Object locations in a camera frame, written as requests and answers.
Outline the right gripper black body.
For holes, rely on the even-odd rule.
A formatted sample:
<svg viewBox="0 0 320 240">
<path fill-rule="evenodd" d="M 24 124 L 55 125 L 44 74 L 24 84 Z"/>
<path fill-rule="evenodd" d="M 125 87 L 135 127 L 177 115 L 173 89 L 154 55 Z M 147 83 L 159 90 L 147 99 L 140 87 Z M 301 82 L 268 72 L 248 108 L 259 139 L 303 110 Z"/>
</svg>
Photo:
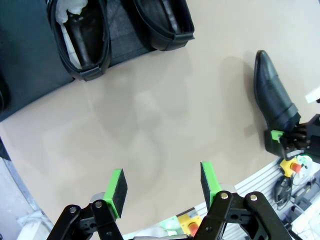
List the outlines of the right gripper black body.
<svg viewBox="0 0 320 240">
<path fill-rule="evenodd" d="M 305 153 L 312 158 L 312 160 L 320 159 L 320 115 L 316 114 L 306 124 L 306 138 L 309 141 L 305 149 Z"/>
</svg>

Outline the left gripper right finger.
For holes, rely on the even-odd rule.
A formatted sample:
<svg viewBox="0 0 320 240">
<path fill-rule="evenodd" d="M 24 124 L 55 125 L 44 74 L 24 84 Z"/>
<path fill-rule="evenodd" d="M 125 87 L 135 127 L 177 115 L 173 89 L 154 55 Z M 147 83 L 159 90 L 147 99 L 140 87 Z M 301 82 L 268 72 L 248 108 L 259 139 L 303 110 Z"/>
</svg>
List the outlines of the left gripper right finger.
<svg viewBox="0 0 320 240">
<path fill-rule="evenodd" d="M 228 223 L 237 224 L 250 240 L 291 240 L 266 197 L 253 191 L 241 197 L 222 190 L 211 162 L 200 163 L 200 182 L 207 206 L 195 240 L 221 240 Z"/>
</svg>

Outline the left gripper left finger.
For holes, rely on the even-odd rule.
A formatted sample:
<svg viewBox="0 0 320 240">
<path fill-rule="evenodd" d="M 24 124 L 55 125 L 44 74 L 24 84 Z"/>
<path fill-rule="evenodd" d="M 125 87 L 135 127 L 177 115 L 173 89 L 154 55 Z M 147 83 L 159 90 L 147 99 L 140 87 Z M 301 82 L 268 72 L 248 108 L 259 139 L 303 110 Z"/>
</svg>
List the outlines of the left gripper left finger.
<svg viewBox="0 0 320 240">
<path fill-rule="evenodd" d="M 123 212 L 128 185 L 122 168 L 115 169 L 101 199 L 85 208 L 70 204 L 64 208 L 48 235 L 49 240 L 122 240 L 116 220 Z"/>
</svg>

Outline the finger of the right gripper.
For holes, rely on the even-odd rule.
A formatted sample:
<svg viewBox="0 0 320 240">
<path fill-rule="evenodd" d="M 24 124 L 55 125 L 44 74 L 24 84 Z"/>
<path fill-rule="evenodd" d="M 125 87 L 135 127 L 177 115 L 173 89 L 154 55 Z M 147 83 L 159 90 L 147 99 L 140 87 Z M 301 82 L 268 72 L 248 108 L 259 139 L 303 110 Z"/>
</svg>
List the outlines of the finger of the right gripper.
<svg viewBox="0 0 320 240">
<path fill-rule="evenodd" d="M 284 160 L 303 154 L 306 147 L 282 131 L 265 131 L 265 150 Z"/>
<path fill-rule="evenodd" d="M 296 125 L 292 131 L 287 131 L 283 134 L 287 138 L 306 139 L 307 138 L 307 123 Z"/>
</svg>

